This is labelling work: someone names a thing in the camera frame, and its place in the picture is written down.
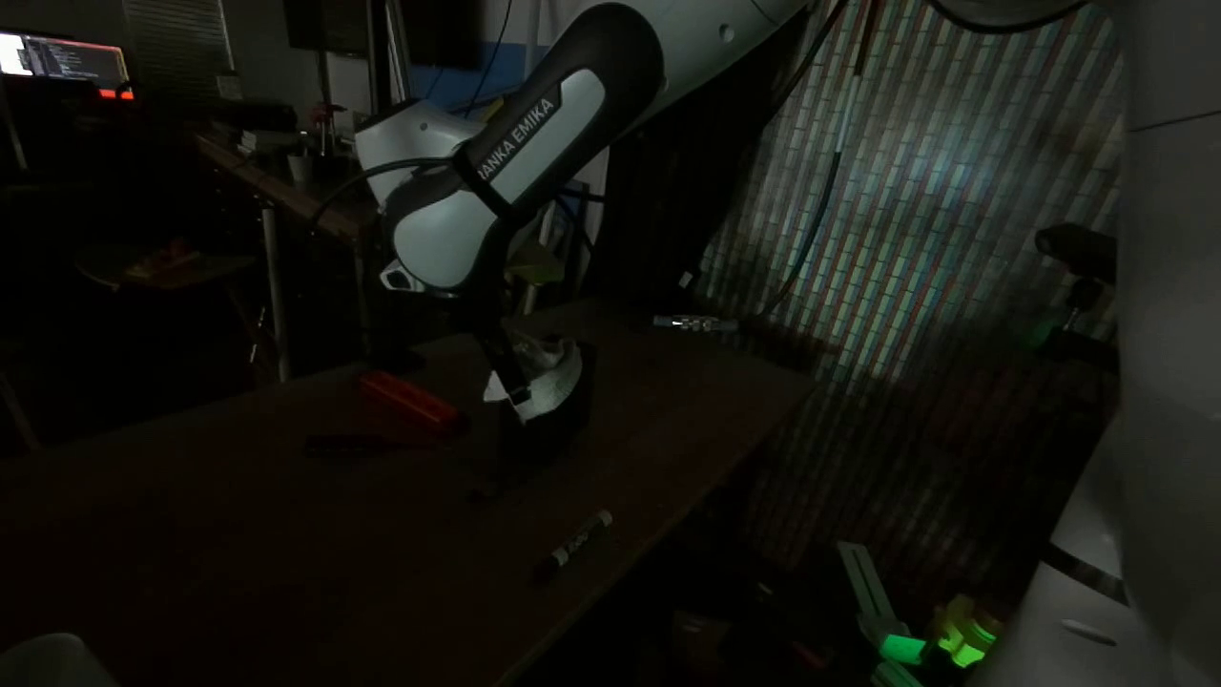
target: green light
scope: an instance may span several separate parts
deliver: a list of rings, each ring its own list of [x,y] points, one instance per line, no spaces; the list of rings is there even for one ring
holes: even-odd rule
[[[984,645],[996,645],[996,634],[984,622],[969,626]]]
[[[981,664],[988,653],[981,653],[981,649],[973,649],[973,645],[962,645],[958,653],[950,653],[950,660],[958,664],[958,668],[973,668],[973,664]]]
[[[962,630],[958,630],[958,626],[946,626],[942,637],[939,637],[939,649],[942,649],[942,653],[958,653],[958,645],[962,645]]]
[[[881,660],[897,660],[897,664],[923,664],[923,637],[908,637],[908,634],[885,634],[885,641],[878,645]]]

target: cable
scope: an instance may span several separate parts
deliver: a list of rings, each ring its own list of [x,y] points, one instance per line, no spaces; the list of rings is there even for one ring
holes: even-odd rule
[[[492,69],[496,69],[496,57],[500,57],[500,46],[504,46],[504,34],[507,34],[507,19],[511,19],[511,0],[504,0],[500,31],[496,31],[496,42],[492,42],[488,61],[485,61],[485,69],[481,69],[481,80],[477,80],[473,92],[469,92],[466,115],[473,115],[473,107],[477,107],[481,95],[485,95],[485,84],[488,84],[488,76],[492,76]]]
[[[828,206],[832,206],[832,195],[836,195],[836,179],[839,179],[839,153],[832,156],[832,168],[828,168],[820,202],[817,202],[817,210],[813,210],[813,218],[809,218],[809,229],[805,229],[805,237],[801,237],[797,260],[794,260],[786,282],[767,298],[767,305],[763,305],[759,317],[771,317],[771,313],[790,298],[790,290],[797,286],[801,267],[805,267],[809,256],[813,256],[813,240],[817,240],[817,233],[820,233],[820,225],[824,225],[824,218],[828,218]]]
[[[443,164],[443,156],[389,160],[389,164],[374,164],[374,168],[343,179],[340,187],[332,187],[332,191],[317,202],[317,210],[313,210],[309,221],[305,221],[305,233],[313,233],[317,221],[321,221],[343,195],[351,195],[355,187],[362,187],[366,179],[389,176],[389,172],[404,172],[404,168],[431,168],[431,164]]]
[[[820,27],[820,34],[813,38],[813,46],[809,46],[809,53],[805,53],[805,61],[801,61],[797,80],[809,73],[817,50],[820,50],[824,38],[832,34],[832,27],[836,27],[836,19],[843,15],[843,8],[847,8],[847,4],[836,4],[836,11],[828,15],[828,23]],[[817,210],[813,210],[813,218],[809,218],[809,229],[805,229],[805,237],[801,237],[797,260],[794,260],[786,282],[763,302],[763,313],[759,313],[759,317],[771,317],[771,313],[794,294],[794,286],[797,286],[797,279],[801,279],[801,267],[805,267],[809,256],[813,256],[817,233],[820,233],[820,225],[824,225],[824,218],[828,218],[828,210],[832,210],[836,179],[839,179],[839,164],[843,164],[843,141],[847,141],[851,115],[855,115],[859,84],[862,84],[862,73],[866,73],[866,53],[870,53],[866,46],[870,46],[870,27],[874,27],[874,19],[878,19],[878,4],[870,0],[870,4],[866,4],[866,19],[862,19],[862,34],[859,34],[859,46],[855,46],[855,61],[851,61],[847,107],[839,111],[839,126],[836,126],[832,168],[828,168],[828,176],[824,176],[824,187],[820,187]]]
[[[1045,27],[1045,23],[1057,23],[1057,19],[1072,15],[1072,11],[1080,11],[1087,0],[1076,0],[1076,4],[1068,4],[1068,8],[1057,8],[1057,11],[1038,15],[1038,19],[1026,19],[1026,23],[1007,23],[1007,27],[965,19],[965,15],[950,11],[942,0],[927,0],[927,4],[931,4],[942,19],[950,19],[950,23],[965,27],[965,31],[977,31],[977,34],[1023,34],[1023,31],[1038,31],[1038,27]]]
[[[839,23],[843,8],[847,8],[847,0],[839,0],[839,4],[832,8],[832,15],[824,19],[824,27],[817,31],[817,38],[809,42],[801,65],[794,69],[790,84],[778,92],[767,122],[782,111],[782,103],[790,103],[790,95],[797,92],[797,84],[809,76],[817,53],[824,50],[824,42],[828,42],[832,27]]]

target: metal sheet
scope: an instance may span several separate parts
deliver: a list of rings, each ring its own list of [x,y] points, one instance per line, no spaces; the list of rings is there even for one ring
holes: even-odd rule
[[[866,4],[851,0],[698,282],[717,309],[828,351],[771,443],[748,538],[782,565],[870,542],[908,599],[1011,595],[1107,416],[1080,401],[1099,374],[1038,347],[1068,275],[1030,237],[1110,233],[1126,69],[1091,8],[1030,34],[969,34],[923,0],[878,11],[859,107]],[[767,309],[809,240],[839,118],[828,221]]]

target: robotic arm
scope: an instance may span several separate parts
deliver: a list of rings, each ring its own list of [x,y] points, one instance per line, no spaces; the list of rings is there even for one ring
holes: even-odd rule
[[[420,176],[382,176],[374,195],[393,244],[389,290],[450,298],[527,424],[561,408],[584,370],[580,347],[530,347],[500,328],[511,237],[599,149],[694,92],[801,0],[626,0],[588,8],[488,126],[401,107],[355,137],[362,168],[446,156]]]

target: wooden table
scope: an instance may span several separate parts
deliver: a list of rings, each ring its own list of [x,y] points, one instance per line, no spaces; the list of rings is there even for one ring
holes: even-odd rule
[[[279,382],[290,382],[290,317],[282,305],[282,263],[279,263],[279,214],[294,214],[298,221],[313,221],[321,202],[328,198],[324,187],[301,187],[286,172],[271,172],[256,164],[252,156],[237,153],[229,141],[214,134],[191,134],[191,145],[206,164],[214,164],[221,176],[237,179],[259,198],[259,229],[263,229],[263,260],[267,260],[267,302],[271,302],[271,336],[275,336],[275,366]],[[366,309],[366,256],[362,256],[362,233],[378,221],[374,202],[336,202],[317,218],[317,229],[351,244],[351,271],[355,271],[355,294],[359,294],[359,328],[370,347],[370,309]]]
[[[374,420],[355,370],[336,370],[0,466],[0,645],[76,630],[126,687],[511,679],[801,393],[778,366],[614,309],[546,332],[599,347],[591,420],[496,500],[469,496],[496,473],[469,340],[424,351],[416,382],[473,416],[431,447]],[[404,447],[305,450],[332,431]],[[614,527],[534,580],[603,508]]]

